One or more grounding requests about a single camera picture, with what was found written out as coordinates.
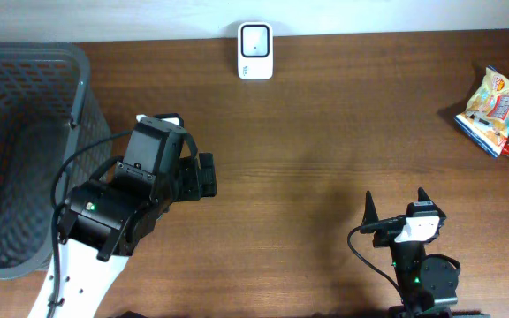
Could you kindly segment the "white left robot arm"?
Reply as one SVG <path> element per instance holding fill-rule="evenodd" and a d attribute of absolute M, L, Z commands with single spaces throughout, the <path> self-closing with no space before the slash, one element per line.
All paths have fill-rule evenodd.
<path fill-rule="evenodd" d="M 140 240 L 175 202 L 217 194 L 214 157 L 176 113 L 139 115 L 126 152 L 55 203 L 52 258 L 32 317 L 92 317 Z"/>

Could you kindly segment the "beige wet wipes pack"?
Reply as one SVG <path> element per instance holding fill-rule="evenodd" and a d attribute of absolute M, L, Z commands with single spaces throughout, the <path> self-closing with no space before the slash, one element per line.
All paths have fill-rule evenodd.
<path fill-rule="evenodd" d="M 499 157 L 509 138 L 509 79 L 487 66 L 481 85 L 454 120 L 488 155 Z"/>

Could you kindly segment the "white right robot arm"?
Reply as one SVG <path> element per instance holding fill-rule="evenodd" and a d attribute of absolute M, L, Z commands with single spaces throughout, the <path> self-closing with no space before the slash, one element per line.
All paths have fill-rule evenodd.
<path fill-rule="evenodd" d="M 450 317 L 458 302 L 460 263 L 442 254 L 427 254 L 425 246 L 434 241 L 446 214 L 422 189 L 406 213 L 381 220 L 370 192 L 366 193 L 360 233 L 373 236 L 373 247 L 387 247 L 402 304 L 390 307 L 390 317 Z"/>

